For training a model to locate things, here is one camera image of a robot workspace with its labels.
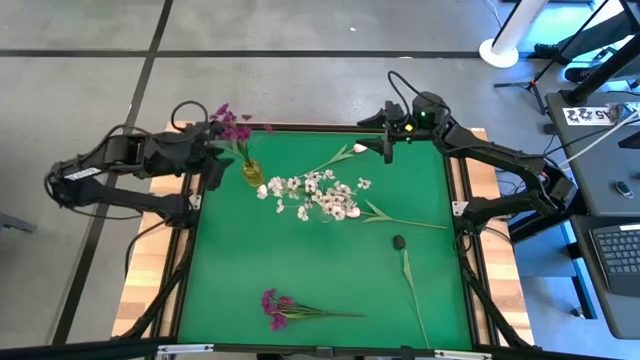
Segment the black metal frame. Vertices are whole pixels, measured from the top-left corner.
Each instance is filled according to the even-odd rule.
[[[360,134],[381,134],[382,131],[372,130],[372,129],[363,129],[356,126],[348,126],[348,125],[311,125],[311,124],[274,124],[272,125],[274,131],[277,132],[319,132],[319,133],[360,133]],[[251,124],[251,127],[254,127],[256,130],[261,128],[260,124]],[[449,157],[443,157],[444,167],[445,167],[445,176],[447,181],[447,187],[449,196],[451,199],[455,199],[455,184],[453,182],[453,173],[451,169]],[[464,186],[465,197],[468,199],[471,196],[471,184],[466,168],[466,161],[464,159],[456,159],[455,161],[460,162],[460,172],[461,172],[461,180]],[[189,188],[191,184],[191,177],[187,175],[185,177],[185,181],[182,186],[182,194],[188,194]],[[197,194],[202,196],[201,201],[204,201],[206,196],[204,188],[201,186],[201,181],[198,182],[198,190]],[[186,295],[186,289],[188,286],[188,277],[191,269],[191,259],[192,259],[192,250],[195,248],[195,240],[197,237],[197,227],[189,231],[185,256],[188,256],[187,260],[187,269],[188,271],[184,274],[183,279],[180,281],[177,287],[177,297],[176,304],[173,311],[173,317],[170,322],[169,334],[170,337],[177,337],[180,327],[180,322],[182,320],[182,309],[184,304],[184,298]],[[455,229],[456,235],[462,229]],[[173,263],[175,263],[175,249],[177,249],[177,244],[180,238],[180,230],[174,229],[171,234],[171,241],[169,244],[169,249],[173,249],[172,258],[167,257],[165,263],[165,273],[167,269],[171,269]],[[476,272],[480,278],[483,287],[487,292],[489,291],[488,280],[486,267],[484,263],[484,258],[482,256],[482,245],[480,244],[480,239],[478,236],[470,237],[470,241],[472,244],[472,248],[474,251],[474,255],[476,258]],[[463,295],[465,297],[465,310],[467,314],[468,326],[469,326],[469,336],[472,343],[472,348],[476,348],[478,345],[482,345],[479,342],[478,335],[478,327],[477,327],[477,319],[475,313],[475,306],[473,301],[473,290],[469,286],[469,284],[462,277],[462,263],[459,262],[460,272],[461,272],[461,280],[463,286]],[[493,346],[499,346],[498,339],[498,331],[488,314],[485,312],[485,316],[487,317],[487,324],[489,329],[489,344]],[[155,333],[152,333],[152,336],[159,335],[159,324],[162,321],[162,313],[159,313],[156,319],[154,320],[154,325],[152,331],[155,329]],[[325,347],[314,347],[314,346],[266,346],[266,345],[251,345],[251,344],[215,344],[216,351],[228,351],[228,352],[256,352],[256,353],[301,353],[308,355],[318,355],[319,349],[324,349]],[[339,355],[358,355],[358,356],[398,356],[400,355],[400,349],[377,349],[377,348],[346,348],[346,347],[336,347],[330,348],[334,356]],[[434,356],[433,350],[426,349],[411,349],[412,356]]]

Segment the green mat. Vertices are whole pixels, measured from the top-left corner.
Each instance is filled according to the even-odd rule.
[[[251,153],[268,181],[303,174],[362,137],[254,133]],[[277,214],[273,197],[259,200],[234,163],[220,188],[205,194],[179,341],[426,348],[401,256],[392,246],[393,235],[402,234],[431,348],[471,349],[442,156],[428,142],[394,150],[391,165],[366,151],[330,168],[352,187],[358,177],[372,181],[358,195],[363,211],[371,211],[367,199],[391,217],[446,230],[362,223],[365,216],[323,223],[313,211],[302,222],[296,208]],[[260,306],[270,288],[305,305],[366,317],[294,320],[272,332]]]

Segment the concrete floor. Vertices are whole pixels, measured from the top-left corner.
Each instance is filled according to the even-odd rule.
[[[492,1],[504,20],[512,5]],[[163,3],[4,0],[0,49],[146,50]],[[615,1],[610,5],[598,21],[619,11]],[[549,5],[521,50],[570,35],[590,13],[586,5]],[[552,26],[559,19],[562,26]],[[402,0],[393,6],[383,0],[183,0],[173,5],[160,49],[472,52],[497,30],[482,0]],[[50,340],[87,229],[86,218],[57,209],[46,197],[42,176],[53,162],[89,150],[108,128],[125,120],[143,62],[0,57],[0,211],[38,225],[32,235],[0,233],[2,348]],[[386,72],[393,69],[417,88],[443,96],[462,124],[484,127],[492,140],[506,146],[539,152],[549,141],[539,130],[548,119],[537,112],[533,97],[516,88],[495,90],[492,84],[528,80],[544,64],[521,61],[498,70],[472,59],[159,58],[136,125],[163,129],[171,109],[186,99],[210,109],[229,101],[257,120],[352,124],[375,113],[385,99],[397,100],[386,81]],[[559,66],[540,83],[543,94],[571,87]],[[181,113],[184,119],[199,116],[192,109]],[[148,182],[130,178],[119,185],[148,188]],[[137,228],[135,220],[105,225],[70,341],[110,335],[123,284],[124,251]],[[534,309],[531,322],[538,345],[580,352],[593,348],[585,343],[605,336],[576,338],[567,330],[549,338],[546,320],[539,319],[569,320],[539,306],[544,286],[523,284],[527,306]],[[594,351],[606,355],[607,348],[618,347],[628,349],[617,353],[626,357],[640,348],[639,342],[618,340],[603,346]]]

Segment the small vase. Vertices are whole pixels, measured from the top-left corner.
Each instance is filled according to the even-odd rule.
[[[251,159],[251,162],[242,163],[242,174],[250,186],[258,187],[264,183],[264,173],[260,163]]]

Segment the wooden plank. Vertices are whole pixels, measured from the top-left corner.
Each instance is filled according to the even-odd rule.
[[[479,138],[486,139],[486,133],[483,129],[474,129],[474,133]],[[452,160],[451,167],[456,199],[465,200],[458,161]],[[500,196],[493,167],[475,160],[467,160],[467,167],[474,196],[487,198]],[[192,181],[192,187],[195,184],[197,184],[197,179]],[[164,176],[152,180],[150,191],[158,195],[164,195],[179,193],[181,187],[182,178]],[[155,214],[145,213],[141,221],[140,231],[158,221],[159,217]],[[490,226],[508,234],[507,226],[504,222],[492,220]],[[114,336],[128,330],[158,293],[170,236],[171,229],[161,226],[148,236],[140,239],[136,244],[131,260],[131,271],[125,281],[120,307],[112,331]],[[533,335],[524,305],[524,296],[511,244],[500,235],[489,231],[482,233],[481,241],[492,298],[518,334],[524,340],[533,344]],[[183,232],[176,254],[176,264],[182,256],[185,242],[186,232]],[[472,252],[470,252],[469,258],[471,266],[476,268],[476,261]],[[489,336],[484,311],[475,295],[474,303],[479,329],[479,341],[480,343],[488,344]],[[167,300],[164,320],[160,330],[161,335],[168,335],[169,322],[173,315],[174,305],[175,291]],[[504,339],[501,339],[501,342],[506,345]]]

